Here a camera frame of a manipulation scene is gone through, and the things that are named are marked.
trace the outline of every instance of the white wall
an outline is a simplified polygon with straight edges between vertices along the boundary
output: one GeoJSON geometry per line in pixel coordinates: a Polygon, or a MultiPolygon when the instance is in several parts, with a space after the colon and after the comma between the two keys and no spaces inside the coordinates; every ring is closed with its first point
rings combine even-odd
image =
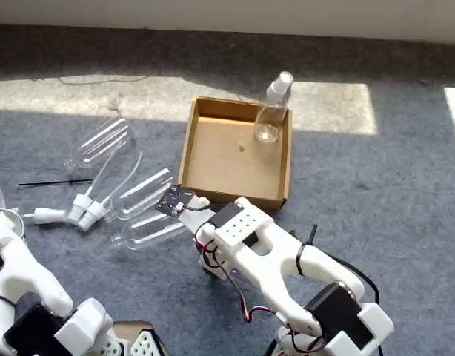
{"type": "Polygon", "coordinates": [[[455,43],[455,0],[0,0],[0,24],[455,43]]]}

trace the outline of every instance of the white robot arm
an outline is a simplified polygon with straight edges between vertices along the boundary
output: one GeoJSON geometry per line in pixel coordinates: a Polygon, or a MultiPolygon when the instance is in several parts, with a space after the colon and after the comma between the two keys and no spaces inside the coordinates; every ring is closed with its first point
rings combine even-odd
{"type": "Polygon", "coordinates": [[[97,300],[90,298],[73,310],[61,284],[16,234],[18,222],[17,214],[0,210],[0,355],[162,355],[156,343],[147,342],[153,338],[148,331],[140,333],[132,348],[118,339],[112,318],[97,300]],[[41,302],[15,321],[16,303],[28,292],[41,302]]]}
{"type": "Polygon", "coordinates": [[[206,198],[177,186],[157,205],[195,234],[205,269],[225,279],[236,268],[260,289],[284,325],[276,337],[285,355],[306,354],[321,337],[325,355],[367,356],[393,332],[391,319],[379,305],[359,304],[365,290],[352,271],[318,248],[302,244],[247,199],[238,198],[217,213],[209,207],[206,198]],[[285,286],[284,278],[292,274],[328,285],[303,307],[285,286]]]}

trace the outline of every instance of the white plastic bracket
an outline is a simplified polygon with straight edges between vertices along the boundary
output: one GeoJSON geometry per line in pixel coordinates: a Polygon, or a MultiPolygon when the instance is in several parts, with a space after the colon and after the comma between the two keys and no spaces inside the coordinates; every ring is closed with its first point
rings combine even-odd
{"type": "Polygon", "coordinates": [[[113,320],[104,306],[94,298],[84,301],[71,318],[55,334],[60,344],[72,356],[82,356],[96,343],[98,337],[105,342],[113,320]]]}
{"type": "MultiPolygon", "coordinates": [[[[284,318],[284,322],[303,334],[320,336],[322,330],[318,321],[292,299],[284,282],[284,277],[299,273],[296,255],[301,243],[247,199],[238,198],[236,204],[243,210],[221,228],[207,225],[202,229],[206,235],[203,239],[216,241],[225,259],[262,291],[269,306],[284,318]],[[267,250],[266,254],[258,254],[243,243],[253,232],[267,250]]],[[[305,246],[300,264],[305,276],[326,283],[342,281],[357,299],[364,294],[364,286],[355,274],[313,246],[305,246]]]]}
{"type": "Polygon", "coordinates": [[[131,356],[161,356],[162,353],[157,346],[151,332],[143,331],[133,342],[130,348],[131,356]]]}

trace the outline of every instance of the cardboard box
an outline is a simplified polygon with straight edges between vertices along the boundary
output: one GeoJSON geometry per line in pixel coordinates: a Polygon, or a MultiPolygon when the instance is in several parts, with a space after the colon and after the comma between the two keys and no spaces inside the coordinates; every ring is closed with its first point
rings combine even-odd
{"type": "Polygon", "coordinates": [[[254,140],[259,104],[200,97],[193,101],[179,184],[212,202],[246,197],[279,209],[288,198],[292,112],[273,144],[254,140]]]}

